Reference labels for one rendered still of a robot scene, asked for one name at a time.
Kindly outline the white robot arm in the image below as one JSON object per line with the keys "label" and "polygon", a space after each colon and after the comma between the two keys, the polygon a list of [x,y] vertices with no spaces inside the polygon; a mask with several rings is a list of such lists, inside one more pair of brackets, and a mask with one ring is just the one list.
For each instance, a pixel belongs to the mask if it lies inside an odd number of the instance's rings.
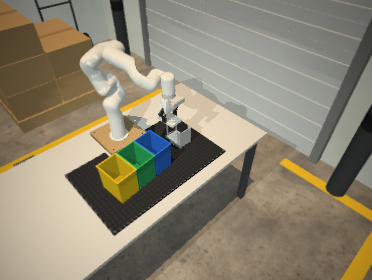
{"label": "white robot arm", "polygon": [[173,73],[153,69],[145,77],[137,71],[135,59],[124,53],[124,51],[125,48],[121,42],[116,40],[108,41],[95,45],[80,60],[81,69],[87,75],[98,94],[101,96],[108,95],[103,101],[103,107],[110,125],[110,138],[113,141],[125,140],[129,135],[128,130],[125,129],[122,111],[119,109],[126,98],[126,93],[114,74],[103,74],[97,67],[103,59],[127,72],[131,80],[145,90],[154,91],[160,83],[162,97],[172,102],[170,103],[171,108],[175,109],[185,102],[184,97],[175,95],[175,76]]}

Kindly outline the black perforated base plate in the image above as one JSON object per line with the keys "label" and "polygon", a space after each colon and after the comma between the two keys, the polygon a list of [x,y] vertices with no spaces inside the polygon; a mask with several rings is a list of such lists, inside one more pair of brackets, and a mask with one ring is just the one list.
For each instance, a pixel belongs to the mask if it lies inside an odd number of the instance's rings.
{"label": "black perforated base plate", "polygon": [[104,188],[96,167],[109,158],[105,152],[64,176],[115,236],[225,153],[192,127],[191,143],[181,150],[171,143],[170,151],[171,165],[123,204]]}

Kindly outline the green bin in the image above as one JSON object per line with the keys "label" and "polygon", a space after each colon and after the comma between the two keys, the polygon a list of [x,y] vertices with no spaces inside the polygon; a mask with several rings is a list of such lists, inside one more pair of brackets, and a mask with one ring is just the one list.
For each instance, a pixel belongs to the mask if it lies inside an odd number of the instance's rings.
{"label": "green bin", "polygon": [[137,169],[139,188],[143,188],[156,177],[154,155],[132,141],[124,148],[116,152],[121,158]]}

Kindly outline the yellow open-top bin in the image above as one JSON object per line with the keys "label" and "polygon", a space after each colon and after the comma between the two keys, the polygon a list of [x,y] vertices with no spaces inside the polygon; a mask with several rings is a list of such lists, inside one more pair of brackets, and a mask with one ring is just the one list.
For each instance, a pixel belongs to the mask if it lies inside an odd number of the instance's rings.
{"label": "yellow open-top bin", "polygon": [[139,191],[137,169],[116,153],[96,167],[104,188],[122,204]]}

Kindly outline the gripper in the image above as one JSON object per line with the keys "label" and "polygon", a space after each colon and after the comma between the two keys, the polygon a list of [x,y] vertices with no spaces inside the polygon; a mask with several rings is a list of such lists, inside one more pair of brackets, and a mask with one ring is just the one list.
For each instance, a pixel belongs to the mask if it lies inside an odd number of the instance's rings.
{"label": "gripper", "polygon": [[[164,122],[164,123],[167,123],[166,115],[169,114],[170,112],[173,112],[173,114],[177,116],[177,110],[178,110],[177,108],[178,107],[173,109],[173,108],[170,107],[170,103],[172,103],[172,102],[167,100],[167,99],[164,99],[163,97],[161,97],[160,112],[158,113],[158,115],[160,117],[162,117],[162,122]],[[163,114],[165,114],[165,115],[163,116]]]}

